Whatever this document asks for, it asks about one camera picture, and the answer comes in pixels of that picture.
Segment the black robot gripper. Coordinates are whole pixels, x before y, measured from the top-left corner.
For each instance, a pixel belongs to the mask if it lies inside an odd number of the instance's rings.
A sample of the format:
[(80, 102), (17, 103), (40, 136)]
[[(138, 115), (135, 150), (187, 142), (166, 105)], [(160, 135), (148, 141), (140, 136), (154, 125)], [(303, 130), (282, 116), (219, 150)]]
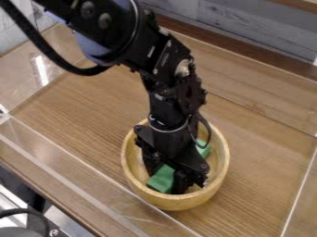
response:
[[(207, 182), (209, 164), (199, 156), (195, 149), (198, 145), (198, 121), (199, 118), (190, 116), (184, 124), (168, 130), (166, 126), (158, 125), (151, 120), (148, 125), (136, 125), (135, 145), (142, 149), (142, 161), (150, 177), (166, 164), (174, 170), (172, 194), (183, 194), (196, 184), (203, 187)], [(210, 133), (210, 126), (203, 122)], [(206, 148), (210, 144), (210, 136), (203, 140)]]

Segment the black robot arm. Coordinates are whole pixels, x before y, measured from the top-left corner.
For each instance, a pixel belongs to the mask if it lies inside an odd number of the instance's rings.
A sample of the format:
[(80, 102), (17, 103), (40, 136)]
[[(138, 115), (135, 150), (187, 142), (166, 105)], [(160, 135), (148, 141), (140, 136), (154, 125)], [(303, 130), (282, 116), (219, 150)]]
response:
[(148, 175), (174, 169), (172, 194), (203, 186), (209, 164), (199, 155), (199, 108), (207, 91), (195, 73), (191, 50), (159, 26), (138, 0), (35, 0), (75, 31), (85, 57), (104, 68), (136, 72), (148, 94), (147, 123), (134, 127), (135, 145)]

